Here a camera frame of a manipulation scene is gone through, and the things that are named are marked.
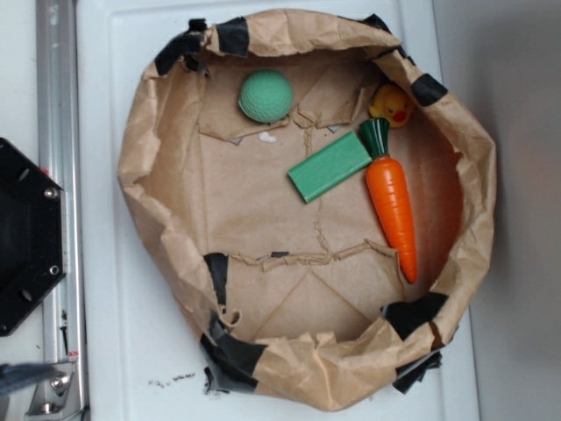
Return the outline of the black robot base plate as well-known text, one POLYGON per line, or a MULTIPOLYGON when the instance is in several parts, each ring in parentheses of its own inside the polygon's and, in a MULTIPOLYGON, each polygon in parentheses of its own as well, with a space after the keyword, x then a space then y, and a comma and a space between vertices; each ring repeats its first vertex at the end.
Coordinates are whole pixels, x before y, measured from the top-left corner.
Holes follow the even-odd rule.
POLYGON ((1 139, 1 335, 10 336, 65 275, 62 189, 1 139))

